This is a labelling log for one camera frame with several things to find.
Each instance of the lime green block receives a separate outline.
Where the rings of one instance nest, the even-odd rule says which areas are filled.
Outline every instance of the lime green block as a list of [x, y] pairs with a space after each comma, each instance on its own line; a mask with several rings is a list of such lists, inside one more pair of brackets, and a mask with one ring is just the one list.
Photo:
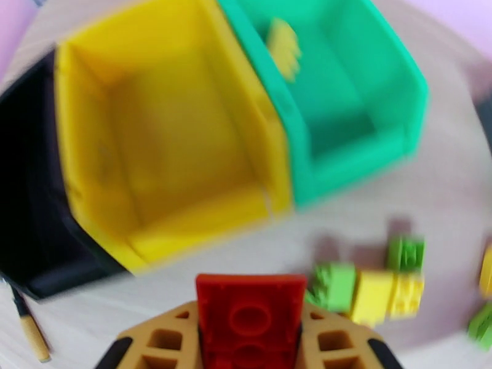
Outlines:
[[[370, 0], [218, 0], [289, 142], [297, 207], [386, 168], [418, 146], [427, 84]], [[266, 48], [280, 18], [302, 53], [287, 83]]]
[[389, 241], [386, 267], [395, 272], [421, 272], [426, 243], [422, 239], [398, 236]]
[[468, 335], [478, 342], [486, 351], [492, 347], [492, 303], [485, 307], [472, 319], [468, 327]]
[[348, 312], [352, 306], [357, 272], [353, 264], [325, 264], [314, 268], [315, 281], [306, 301], [330, 312]]

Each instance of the green storage bin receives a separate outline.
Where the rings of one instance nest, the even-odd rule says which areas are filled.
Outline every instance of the green storage bin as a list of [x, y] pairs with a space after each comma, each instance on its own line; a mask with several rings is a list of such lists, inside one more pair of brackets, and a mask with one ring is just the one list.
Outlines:
[[[218, 0], [286, 129], [298, 207], [418, 146], [427, 84], [370, 0]], [[266, 48], [273, 18], [302, 51], [286, 82]]]

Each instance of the toy building block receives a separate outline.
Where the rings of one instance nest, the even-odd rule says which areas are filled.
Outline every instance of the toy building block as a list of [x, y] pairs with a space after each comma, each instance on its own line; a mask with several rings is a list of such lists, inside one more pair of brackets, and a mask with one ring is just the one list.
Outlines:
[[352, 306], [357, 272], [353, 264], [323, 264], [314, 268], [312, 293], [306, 301], [330, 312], [348, 312]]
[[349, 318], [355, 323], [369, 327], [383, 322], [393, 282], [394, 275], [389, 271], [359, 271]]
[[472, 319], [468, 327], [470, 338], [486, 351], [492, 347], [492, 303], [485, 307]]
[[485, 251], [482, 272], [480, 273], [480, 291], [484, 298], [492, 296], [492, 246]]
[[[216, 282], [219, 278], [200, 276], [197, 279], [201, 289], [198, 303], [184, 304], [121, 333], [96, 369], [210, 369], [216, 366], [224, 369], [403, 369], [382, 337], [371, 329], [309, 303], [297, 304], [298, 280], [286, 282], [290, 277], [287, 276], [279, 283], [279, 276], [270, 277], [271, 282], [266, 279], [268, 276], [250, 280], [245, 277], [232, 285], [232, 277], [224, 283]], [[250, 282], [253, 279], [260, 282], [254, 286]], [[278, 286], [276, 291], [269, 288], [274, 284]], [[290, 307], [277, 309], [285, 298], [292, 296], [293, 290], [296, 297], [291, 299]], [[285, 313], [291, 307], [291, 312], [299, 312], [299, 320]], [[270, 308], [274, 308], [275, 313], [266, 320], [268, 331], [253, 336], [259, 332], [255, 331], [259, 327], [255, 321], [262, 321], [258, 317]], [[225, 309], [230, 310], [222, 315]], [[221, 329], [224, 326], [221, 319], [229, 320], [231, 325], [241, 321], [238, 338], [242, 337], [243, 344], [236, 346], [228, 340], [230, 331]], [[302, 332], [297, 329], [295, 333], [292, 351], [287, 356], [285, 352], [269, 352], [266, 346], [276, 347], [280, 341], [272, 342], [271, 333], [278, 334], [279, 339], [292, 338], [292, 330], [283, 329], [286, 321], [288, 327], [303, 326]], [[243, 322], [251, 322], [251, 325], [241, 325]], [[204, 334], [203, 325], [208, 331], [214, 331], [213, 336]], [[228, 347], [229, 352], [208, 355], [204, 346], [215, 344], [213, 342]], [[286, 360], [290, 357], [296, 358], [295, 361]]]
[[388, 314], [392, 319], [414, 317], [424, 293], [424, 278], [419, 274], [397, 274], [393, 284]]
[[395, 272], [420, 272], [426, 243], [422, 239], [398, 236], [389, 242], [386, 267]]

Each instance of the yellow toy piece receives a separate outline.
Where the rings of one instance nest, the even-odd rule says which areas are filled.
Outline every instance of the yellow toy piece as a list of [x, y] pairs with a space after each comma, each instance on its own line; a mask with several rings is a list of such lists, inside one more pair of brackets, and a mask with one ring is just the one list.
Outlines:
[[266, 41], [268, 51], [282, 76], [291, 82], [295, 81], [301, 57], [298, 39], [290, 25], [279, 19], [273, 19]]
[[[198, 326], [197, 303], [184, 304], [122, 332], [96, 369], [204, 369]], [[401, 368], [381, 336], [344, 317], [305, 303], [302, 327], [294, 369]]]
[[424, 293], [424, 278], [419, 274], [396, 274], [388, 314], [392, 319], [414, 317]]
[[369, 327], [384, 322], [393, 281], [394, 275], [389, 271], [358, 271], [349, 318]]
[[480, 291], [484, 298], [492, 297], [492, 246], [485, 250], [480, 273]]
[[215, 0], [149, 0], [57, 51], [71, 212], [128, 270], [291, 207], [284, 130]]

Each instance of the wooden tabletop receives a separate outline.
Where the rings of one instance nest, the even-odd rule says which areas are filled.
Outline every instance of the wooden tabletop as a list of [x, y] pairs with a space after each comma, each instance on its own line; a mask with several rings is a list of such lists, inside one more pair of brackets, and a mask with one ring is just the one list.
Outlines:
[[[49, 0], [3, 87], [74, 29], [136, 0]], [[407, 45], [430, 87], [418, 155], [308, 212], [155, 269], [30, 303], [52, 348], [37, 363], [7, 287], [0, 286], [2, 369], [92, 368], [122, 330], [196, 298], [200, 272], [309, 272], [315, 260], [382, 266], [395, 229], [427, 240], [426, 291], [417, 318], [377, 329], [407, 369], [492, 367], [465, 335], [483, 304], [478, 273], [492, 233], [492, 157], [470, 93], [480, 95], [490, 63], [464, 41], [400, 0], [374, 0]]]

